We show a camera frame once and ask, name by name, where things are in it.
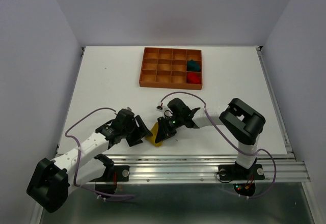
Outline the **yellow sock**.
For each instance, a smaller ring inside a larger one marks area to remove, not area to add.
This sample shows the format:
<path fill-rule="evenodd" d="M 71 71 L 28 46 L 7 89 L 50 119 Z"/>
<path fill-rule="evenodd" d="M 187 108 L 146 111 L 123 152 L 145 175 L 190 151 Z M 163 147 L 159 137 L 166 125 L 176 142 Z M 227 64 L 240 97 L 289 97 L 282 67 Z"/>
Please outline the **yellow sock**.
<path fill-rule="evenodd" d="M 156 122 L 153 127 L 151 128 L 150 132 L 152 133 L 151 136 L 146 136 L 145 139 L 150 142 L 152 145 L 156 147 L 160 147 L 162 145 L 162 141 L 155 142 L 157 133 L 158 133 L 158 123 Z"/>

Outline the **red sock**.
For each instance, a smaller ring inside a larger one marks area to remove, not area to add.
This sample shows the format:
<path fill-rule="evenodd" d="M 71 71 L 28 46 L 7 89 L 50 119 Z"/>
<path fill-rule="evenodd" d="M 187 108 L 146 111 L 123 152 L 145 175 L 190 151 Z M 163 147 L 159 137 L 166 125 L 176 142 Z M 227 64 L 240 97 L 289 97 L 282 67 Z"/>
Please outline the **red sock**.
<path fill-rule="evenodd" d="M 186 81 L 190 84 L 201 84 L 201 78 L 197 73 L 189 72 L 186 75 Z"/>

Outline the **orange compartment tray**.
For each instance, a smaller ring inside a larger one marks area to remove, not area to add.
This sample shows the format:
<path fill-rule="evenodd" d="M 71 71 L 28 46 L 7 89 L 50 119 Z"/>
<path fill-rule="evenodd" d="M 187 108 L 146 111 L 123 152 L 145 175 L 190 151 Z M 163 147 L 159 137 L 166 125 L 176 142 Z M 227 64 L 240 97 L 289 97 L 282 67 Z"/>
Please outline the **orange compartment tray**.
<path fill-rule="evenodd" d="M 194 60 L 201 66 L 197 73 L 201 84 L 186 81 L 187 61 Z M 140 87 L 183 90 L 201 90 L 203 86 L 202 51 L 197 49 L 145 47 L 139 78 Z"/>

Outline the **dark green sock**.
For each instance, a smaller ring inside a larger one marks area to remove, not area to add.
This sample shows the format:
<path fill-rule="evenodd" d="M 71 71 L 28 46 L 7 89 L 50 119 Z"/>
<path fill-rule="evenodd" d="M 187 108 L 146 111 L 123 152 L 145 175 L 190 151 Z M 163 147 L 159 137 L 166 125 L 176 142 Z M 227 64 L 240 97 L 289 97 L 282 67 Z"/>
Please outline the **dark green sock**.
<path fill-rule="evenodd" d="M 194 60 L 187 61 L 186 70 L 188 72 L 200 72 L 201 66 Z"/>

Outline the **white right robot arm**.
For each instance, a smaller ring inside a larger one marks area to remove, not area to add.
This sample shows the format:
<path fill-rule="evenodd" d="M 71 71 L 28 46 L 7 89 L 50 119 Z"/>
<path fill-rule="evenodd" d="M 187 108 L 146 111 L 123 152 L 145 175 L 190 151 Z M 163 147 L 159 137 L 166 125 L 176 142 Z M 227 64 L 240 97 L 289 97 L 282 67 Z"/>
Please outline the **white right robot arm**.
<path fill-rule="evenodd" d="M 153 126 L 154 144 L 176 135 L 177 129 L 184 126 L 199 129 L 207 126 L 225 126 L 238 141 L 238 146 L 231 146 L 238 152 L 234 165 L 223 170 L 224 176 L 235 175 L 246 178 L 254 172 L 257 161 L 257 138 L 261 134 L 266 119 L 245 102 L 234 98 L 224 111 L 213 111 L 196 107 L 190 109 L 181 99 L 174 98 L 167 106 L 159 105 L 157 110 L 163 116 L 157 119 Z"/>

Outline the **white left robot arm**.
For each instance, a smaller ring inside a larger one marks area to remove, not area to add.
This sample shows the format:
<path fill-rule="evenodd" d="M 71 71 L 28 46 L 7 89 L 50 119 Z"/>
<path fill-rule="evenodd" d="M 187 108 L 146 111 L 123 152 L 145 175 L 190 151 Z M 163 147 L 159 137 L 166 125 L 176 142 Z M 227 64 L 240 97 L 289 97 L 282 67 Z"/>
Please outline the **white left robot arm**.
<path fill-rule="evenodd" d="M 72 150 L 52 160 L 40 160 L 26 192 L 47 212 L 53 213 L 77 188 L 96 178 L 108 180 L 113 176 L 114 162 L 104 155 L 105 151 L 123 139 L 131 147 L 138 145 L 147 136 L 152 133 L 142 118 L 123 108 L 84 142 L 77 141 Z"/>

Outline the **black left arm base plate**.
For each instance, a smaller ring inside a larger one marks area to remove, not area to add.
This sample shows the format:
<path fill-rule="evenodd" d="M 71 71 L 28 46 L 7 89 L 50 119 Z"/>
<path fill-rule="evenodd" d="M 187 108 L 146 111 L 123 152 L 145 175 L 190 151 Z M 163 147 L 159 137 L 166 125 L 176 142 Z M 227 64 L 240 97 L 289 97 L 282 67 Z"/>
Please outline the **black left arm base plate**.
<path fill-rule="evenodd" d="M 115 165 L 108 170 L 105 169 L 103 175 L 93 179 L 92 182 L 128 182 L 129 170 L 128 165 Z"/>

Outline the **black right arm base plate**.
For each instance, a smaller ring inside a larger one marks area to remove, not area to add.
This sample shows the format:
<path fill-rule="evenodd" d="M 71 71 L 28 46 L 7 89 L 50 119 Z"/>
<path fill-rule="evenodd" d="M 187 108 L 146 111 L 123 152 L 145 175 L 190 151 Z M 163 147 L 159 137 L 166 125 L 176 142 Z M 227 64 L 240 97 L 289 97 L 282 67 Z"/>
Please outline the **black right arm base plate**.
<path fill-rule="evenodd" d="M 265 175 L 262 169 L 261 164 L 255 164 L 251 166 L 249 169 L 245 169 L 244 167 L 238 164 L 226 164 L 220 165 L 218 167 L 217 175 L 220 180 L 223 182 L 226 181 L 246 181 L 251 180 L 264 180 Z"/>

